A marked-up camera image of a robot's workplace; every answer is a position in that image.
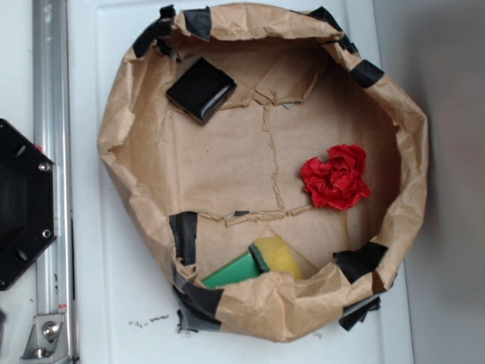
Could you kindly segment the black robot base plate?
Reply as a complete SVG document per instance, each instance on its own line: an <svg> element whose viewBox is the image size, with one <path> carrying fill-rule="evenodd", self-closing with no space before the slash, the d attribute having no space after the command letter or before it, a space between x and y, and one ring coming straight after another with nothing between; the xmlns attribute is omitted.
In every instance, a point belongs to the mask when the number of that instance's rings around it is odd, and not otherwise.
<svg viewBox="0 0 485 364"><path fill-rule="evenodd" d="M55 164L1 120L1 290L9 290L56 238Z"/></svg>

